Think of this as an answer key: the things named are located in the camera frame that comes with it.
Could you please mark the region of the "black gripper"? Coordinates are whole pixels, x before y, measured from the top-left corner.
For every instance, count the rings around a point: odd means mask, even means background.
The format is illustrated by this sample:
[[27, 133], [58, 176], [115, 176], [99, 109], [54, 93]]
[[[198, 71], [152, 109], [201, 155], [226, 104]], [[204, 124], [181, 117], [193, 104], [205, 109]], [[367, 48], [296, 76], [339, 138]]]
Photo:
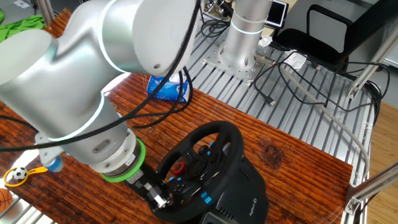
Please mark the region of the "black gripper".
[[169, 190], [164, 193], [163, 198], [162, 181], [147, 164], [142, 164], [140, 169], [124, 182], [146, 202], [155, 202], [158, 208], [171, 206], [174, 202], [173, 193]]

